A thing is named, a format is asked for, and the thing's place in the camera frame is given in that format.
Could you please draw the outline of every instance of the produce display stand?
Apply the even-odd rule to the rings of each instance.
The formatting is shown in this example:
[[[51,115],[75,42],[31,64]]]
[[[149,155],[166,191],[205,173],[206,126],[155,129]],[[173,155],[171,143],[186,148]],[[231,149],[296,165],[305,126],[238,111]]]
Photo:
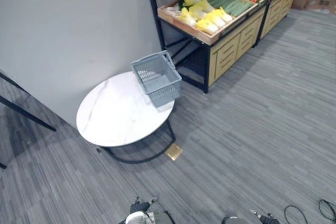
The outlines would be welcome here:
[[[287,15],[292,0],[262,0],[213,36],[198,31],[168,15],[163,10],[164,7],[158,8],[156,0],[150,0],[150,2],[162,50],[169,50],[183,43],[172,55],[174,59],[191,42],[197,44],[197,48],[176,62],[175,66],[184,81],[207,93],[211,84],[239,60],[248,49],[256,46],[259,40]],[[183,38],[167,44],[161,22],[180,32]],[[185,74],[180,71],[180,68],[186,68],[195,74]]]

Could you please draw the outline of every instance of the round table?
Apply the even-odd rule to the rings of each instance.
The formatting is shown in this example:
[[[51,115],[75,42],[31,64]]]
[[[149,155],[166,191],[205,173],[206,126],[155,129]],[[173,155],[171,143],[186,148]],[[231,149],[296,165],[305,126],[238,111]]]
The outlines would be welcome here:
[[[126,72],[100,83],[82,101],[77,112],[77,128],[88,142],[101,146],[124,163],[143,163],[163,154],[175,136],[168,117],[175,101],[156,108],[144,93],[133,72]],[[113,147],[138,142],[167,123],[172,141],[161,152],[139,161],[117,157]]]

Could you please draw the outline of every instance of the gray plastic basket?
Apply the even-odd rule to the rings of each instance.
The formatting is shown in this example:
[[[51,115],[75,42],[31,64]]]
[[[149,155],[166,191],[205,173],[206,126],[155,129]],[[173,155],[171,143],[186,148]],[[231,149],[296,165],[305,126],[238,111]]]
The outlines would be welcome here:
[[[160,107],[180,97],[181,76],[168,51],[158,52],[131,63],[145,94],[155,107]]]

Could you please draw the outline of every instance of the white wall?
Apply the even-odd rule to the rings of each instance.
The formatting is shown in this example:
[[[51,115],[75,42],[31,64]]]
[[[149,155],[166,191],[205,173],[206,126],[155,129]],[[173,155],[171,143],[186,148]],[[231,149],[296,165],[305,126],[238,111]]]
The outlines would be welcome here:
[[[0,69],[73,126],[95,85],[159,50],[149,0],[0,0]]]

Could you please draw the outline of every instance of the table base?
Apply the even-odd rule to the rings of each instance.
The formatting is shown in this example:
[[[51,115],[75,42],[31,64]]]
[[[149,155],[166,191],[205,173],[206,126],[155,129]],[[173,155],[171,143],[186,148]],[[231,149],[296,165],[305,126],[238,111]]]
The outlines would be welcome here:
[[[0,163],[0,168],[1,168],[1,169],[6,169],[7,166],[5,166],[4,164]]]
[[[111,150],[112,148],[111,147],[101,147],[102,149],[104,149],[112,158],[114,158],[115,160],[119,161],[119,162],[122,162],[122,163],[127,163],[127,164],[141,164],[141,163],[145,163],[145,162],[148,162],[148,161],[151,161],[159,156],[161,156],[163,153],[165,153],[169,147],[176,141],[176,138],[175,138],[175,135],[174,135],[174,132],[173,132],[173,129],[170,125],[170,122],[169,120],[167,119],[166,121],[166,124],[168,126],[168,129],[169,129],[169,132],[170,132],[170,136],[172,138],[172,140],[170,141],[169,145],[164,148],[162,151],[160,151],[159,153],[151,156],[151,157],[148,157],[148,158],[145,158],[145,159],[141,159],[141,160],[127,160],[127,159],[123,159],[123,158],[120,158],[118,156],[116,156],[115,153],[113,153],[113,151]]]

